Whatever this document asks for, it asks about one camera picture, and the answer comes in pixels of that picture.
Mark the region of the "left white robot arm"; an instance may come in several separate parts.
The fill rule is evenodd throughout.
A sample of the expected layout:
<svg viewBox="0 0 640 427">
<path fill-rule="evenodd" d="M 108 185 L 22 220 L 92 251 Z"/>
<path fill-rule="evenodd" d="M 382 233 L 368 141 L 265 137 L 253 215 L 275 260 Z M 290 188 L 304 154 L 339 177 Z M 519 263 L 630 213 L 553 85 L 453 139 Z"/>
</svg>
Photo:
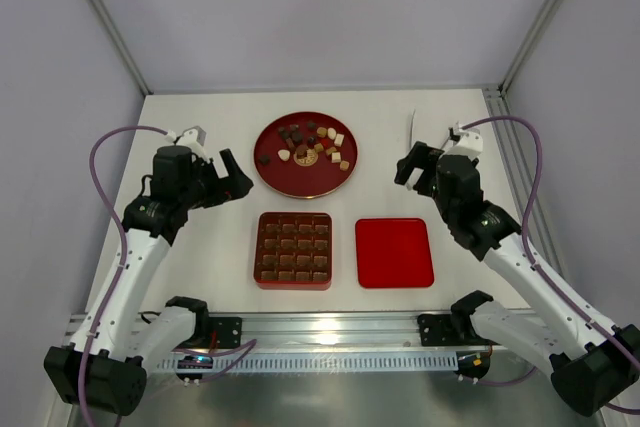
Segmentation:
<svg viewBox="0 0 640 427">
<path fill-rule="evenodd" d="M 119 418 L 138 407 L 151 368 L 177 347 L 211 337 L 206 302 L 175 296 L 138 334 L 132 332 L 150 281 L 192 210 L 248 195 L 253 183 L 232 152 L 220 153 L 227 174 L 189 147 L 161 147 L 153 158 L 150 191 L 125 209 L 121 245 L 109 277 L 81 327 L 62 347 L 52 346 L 44 369 L 62 401 L 79 406 L 87 423 L 100 410 Z"/>
</svg>

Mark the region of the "metal tongs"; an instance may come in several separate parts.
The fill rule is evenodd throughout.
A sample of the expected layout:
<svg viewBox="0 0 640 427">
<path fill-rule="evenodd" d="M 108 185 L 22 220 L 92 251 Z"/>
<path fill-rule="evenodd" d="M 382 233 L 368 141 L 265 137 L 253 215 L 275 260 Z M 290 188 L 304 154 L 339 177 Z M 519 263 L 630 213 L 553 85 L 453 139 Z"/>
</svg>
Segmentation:
<svg viewBox="0 0 640 427">
<path fill-rule="evenodd" d="M 414 109 L 411 113 L 409 124 L 408 124 L 408 140 L 407 140 L 407 152 L 411 150 L 414 144 L 414 132 L 415 132 L 415 122 L 416 122 L 416 114 L 417 109 Z"/>
</svg>

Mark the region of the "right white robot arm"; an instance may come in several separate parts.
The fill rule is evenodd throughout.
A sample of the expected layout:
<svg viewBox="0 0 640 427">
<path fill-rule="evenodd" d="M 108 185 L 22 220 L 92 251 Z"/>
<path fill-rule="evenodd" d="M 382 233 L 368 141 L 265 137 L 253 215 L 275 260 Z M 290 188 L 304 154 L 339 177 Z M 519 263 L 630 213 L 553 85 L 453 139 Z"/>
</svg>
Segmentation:
<svg viewBox="0 0 640 427">
<path fill-rule="evenodd" d="M 413 189 L 433 199 L 454 241 L 514 288 L 541 325 L 474 291 L 451 307 L 461 331 L 500 344 L 544 373 L 574 412 L 589 417 L 639 379 L 639 329 L 618 326 L 588 306 L 504 209 L 485 200 L 476 161 L 423 142 L 398 161 L 395 183 L 420 170 Z"/>
</svg>

